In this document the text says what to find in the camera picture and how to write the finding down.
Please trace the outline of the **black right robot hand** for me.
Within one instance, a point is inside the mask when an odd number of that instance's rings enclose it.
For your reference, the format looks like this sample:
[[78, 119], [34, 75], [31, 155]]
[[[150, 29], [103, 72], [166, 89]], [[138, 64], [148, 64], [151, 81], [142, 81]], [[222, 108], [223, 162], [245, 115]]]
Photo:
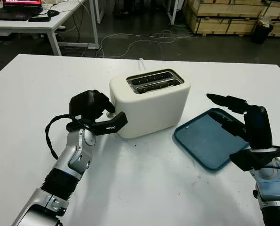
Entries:
[[206, 94], [213, 103], [227, 107], [234, 113], [244, 116], [244, 123], [229, 120], [218, 113], [209, 113], [209, 116], [221, 127], [234, 136], [239, 136], [249, 143], [253, 149], [267, 149], [272, 147], [272, 132], [267, 110], [263, 106], [250, 105], [246, 100], [232, 96]]

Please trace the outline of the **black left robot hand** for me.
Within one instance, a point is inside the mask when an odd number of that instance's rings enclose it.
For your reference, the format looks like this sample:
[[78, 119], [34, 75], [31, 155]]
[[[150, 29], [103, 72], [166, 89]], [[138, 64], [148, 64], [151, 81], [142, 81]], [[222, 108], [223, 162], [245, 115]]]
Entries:
[[109, 98], [98, 90], [87, 90], [71, 98], [69, 114], [73, 117], [95, 121], [103, 115], [103, 111], [115, 113], [115, 107]]

